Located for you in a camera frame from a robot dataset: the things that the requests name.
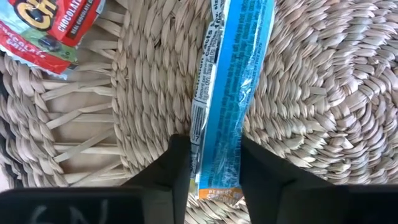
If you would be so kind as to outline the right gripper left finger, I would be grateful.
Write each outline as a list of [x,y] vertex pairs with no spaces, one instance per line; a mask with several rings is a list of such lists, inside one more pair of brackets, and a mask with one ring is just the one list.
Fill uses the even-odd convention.
[[174,134],[158,159],[123,184],[135,193],[123,223],[183,224],[189,184],[189,137]]

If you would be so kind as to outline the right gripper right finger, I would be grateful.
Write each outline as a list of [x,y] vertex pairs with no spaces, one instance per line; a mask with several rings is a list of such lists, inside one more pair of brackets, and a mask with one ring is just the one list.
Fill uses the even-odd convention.
[[247,137],[241,139],[239,183],[252,223],[277,223],[282,196],[289,187],[330,185]]

